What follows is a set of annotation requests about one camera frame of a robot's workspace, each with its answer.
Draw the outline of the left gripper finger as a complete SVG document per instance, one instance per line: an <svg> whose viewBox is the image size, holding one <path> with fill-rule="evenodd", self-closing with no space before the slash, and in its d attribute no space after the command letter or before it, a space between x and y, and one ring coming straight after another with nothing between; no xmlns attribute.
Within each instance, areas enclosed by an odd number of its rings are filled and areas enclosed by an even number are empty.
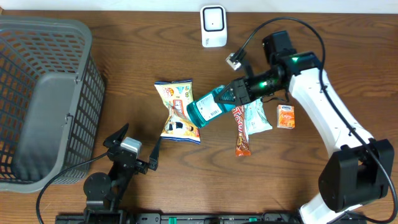
<svg viewBox="0 0 398 224"><path fill-rule="evenodd" d="M159 152L160 152L160 145L161 145L162 138L160 137L156 142L150 156L149 156L149 165L148 169L150 170L157 170L159 165Z"/></svg>
<svg viewBox="0 0 398 224"><path fill-rule="evenodd" d="M113 146L119 146L123 141L127 131L129 128L129 123L126 123L121 129L113 133L112 135L108 136L104 142L103 146L107 148L112 148Z"/></svg>

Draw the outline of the light blue tissue pack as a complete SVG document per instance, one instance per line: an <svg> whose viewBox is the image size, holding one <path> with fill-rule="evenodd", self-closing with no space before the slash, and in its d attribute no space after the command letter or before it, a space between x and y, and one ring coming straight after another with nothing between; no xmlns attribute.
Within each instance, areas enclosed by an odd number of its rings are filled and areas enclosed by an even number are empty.
<svg viewBox="0 0 398 224"><path fill-rule="evenodd" d="M244 105L244 119L248 135L272 129L271 124L266 118L261 99Z"/></svg>

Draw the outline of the teal mouthwash bottle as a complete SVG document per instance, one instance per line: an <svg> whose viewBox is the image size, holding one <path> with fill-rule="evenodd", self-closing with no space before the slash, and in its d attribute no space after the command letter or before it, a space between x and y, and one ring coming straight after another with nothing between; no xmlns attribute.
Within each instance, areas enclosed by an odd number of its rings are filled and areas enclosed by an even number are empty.
<svg viewBox="0 0 398 224"><path fill-rule="evenodd" d="M224 88L220 85L207 93L197 101L187 105L187 113L190 121L198 128L203 128L213 119L222 114L230 112L235 105L222 104L215 102L215 96Z"/></svg>

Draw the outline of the orange tissue box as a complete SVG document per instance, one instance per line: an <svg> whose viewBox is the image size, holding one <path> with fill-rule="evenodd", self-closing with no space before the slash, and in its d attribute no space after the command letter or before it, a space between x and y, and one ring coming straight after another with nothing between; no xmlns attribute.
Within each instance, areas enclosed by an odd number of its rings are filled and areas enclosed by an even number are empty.
<svg viewBox="0 0 398 224"><path fill-rule="evenodd" d="M291 105L277 106L277 127L284 129L294 129L295 127L294 106Z"/></svg>

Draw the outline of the yellow snack bag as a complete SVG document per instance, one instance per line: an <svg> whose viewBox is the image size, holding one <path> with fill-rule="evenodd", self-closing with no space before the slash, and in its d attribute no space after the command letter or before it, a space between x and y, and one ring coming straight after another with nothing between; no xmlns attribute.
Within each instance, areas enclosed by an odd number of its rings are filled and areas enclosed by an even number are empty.
<svg viewBox="0 0 398 224"><path fill-rule="evenodd" d="M162 139L200 144L199 129L191 122L187 105L193 102L192 79L154 83L163 104L169 111L162 133Z"/></svg>

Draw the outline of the red orange chocolate bar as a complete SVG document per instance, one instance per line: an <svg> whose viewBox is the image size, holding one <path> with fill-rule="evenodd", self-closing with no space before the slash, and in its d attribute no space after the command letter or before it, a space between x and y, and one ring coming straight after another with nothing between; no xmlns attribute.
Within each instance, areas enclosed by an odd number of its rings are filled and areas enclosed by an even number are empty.
<svg viewBox="0 0 398 224"><path fill-rule="evenodd" d="M237 106L233 110L233 116L238 125L238 136L236 141L235 155L250 156L248 135L246 134L246 126L244 119L244 106Z"/></svg>

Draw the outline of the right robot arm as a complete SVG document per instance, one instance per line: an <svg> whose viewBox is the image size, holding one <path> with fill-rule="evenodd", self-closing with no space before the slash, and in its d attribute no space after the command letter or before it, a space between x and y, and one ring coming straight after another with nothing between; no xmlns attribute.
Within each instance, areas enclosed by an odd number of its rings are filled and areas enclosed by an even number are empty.
<svg viewBox="0 0 398 224"><path fill-rule="evenodd" d="M313 52L297 52L286 31L267 36L262 45L270 69L255 75L243 49L230 54L227 63L245 75L228 84L215 101L241 106L279 90L290 93L310 117L329 156L318 179L318 194L300 207L302 222L364 220L357 208L396 192L392 144L374 139L357 122L330 84L323 59Z"/></svg>

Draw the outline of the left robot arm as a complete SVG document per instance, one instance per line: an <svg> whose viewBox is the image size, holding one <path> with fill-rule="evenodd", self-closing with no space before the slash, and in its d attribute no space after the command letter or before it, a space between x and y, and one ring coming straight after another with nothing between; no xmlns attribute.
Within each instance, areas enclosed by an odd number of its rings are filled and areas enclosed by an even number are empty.
<svg viewBox="0 0 398 224"><path fill-rule="evenodd" d="M126 136L128 124L108 136L104 142L107 157L113 162L111 170L105 174L91 174L83 185L86 195L86 208L83 223L135 223L134 216L119 208L130 180L137 174L158 168L161 138L158 138L149 161L139 159L142 143Z"/></svg>

